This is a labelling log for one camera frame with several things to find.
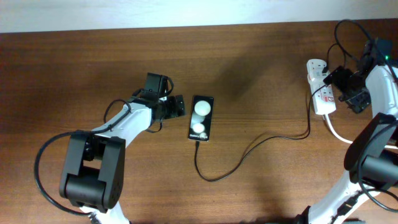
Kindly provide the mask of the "black smartphone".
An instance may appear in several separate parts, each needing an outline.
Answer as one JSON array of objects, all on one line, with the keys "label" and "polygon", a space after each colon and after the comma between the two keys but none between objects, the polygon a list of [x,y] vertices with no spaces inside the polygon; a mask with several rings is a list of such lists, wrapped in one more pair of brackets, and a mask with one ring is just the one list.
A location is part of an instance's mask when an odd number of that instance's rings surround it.
[{"label": "black smartphone", "polygon": [[209,141],[213,115],[214,98],[195,95],[188,129],[188,138],[192,141]]}]

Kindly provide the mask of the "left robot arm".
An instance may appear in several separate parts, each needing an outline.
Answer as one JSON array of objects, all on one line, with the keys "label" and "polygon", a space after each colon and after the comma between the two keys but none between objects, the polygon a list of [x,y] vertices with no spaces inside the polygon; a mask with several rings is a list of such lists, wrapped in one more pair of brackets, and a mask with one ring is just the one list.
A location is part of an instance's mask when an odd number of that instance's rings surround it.
[{"label": "left robot arm", "polygon": [[173,88],[171,78],[148,73],[144,88],[117,115],[70,137],[59,193],[92,223],[129,223],[119,203],[126,148],[141,132],[151,132],[155,122],[185,114],[183,97],[171,96]]}]

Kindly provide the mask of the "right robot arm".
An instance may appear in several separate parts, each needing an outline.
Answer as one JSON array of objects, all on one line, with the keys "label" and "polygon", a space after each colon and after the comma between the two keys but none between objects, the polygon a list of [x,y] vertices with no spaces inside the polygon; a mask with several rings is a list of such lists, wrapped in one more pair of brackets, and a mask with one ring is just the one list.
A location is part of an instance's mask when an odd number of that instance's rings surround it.
[{"label": "right robot arm", "polygon": [[336,109],[331,90],[335,86],[342,93],[340,101],[355,113],[371,106],[373,118],[350,142],[339,181],[321,201],[297,215],[294,223],[347,223],[367,201],[394,211],[375,198],[397,187],[397,65],[387,56],[390,49],[387,40],[368,41],[356,72],[344,67],[329,72],[325,61],[308,61],[316,114],[327,116]]}]

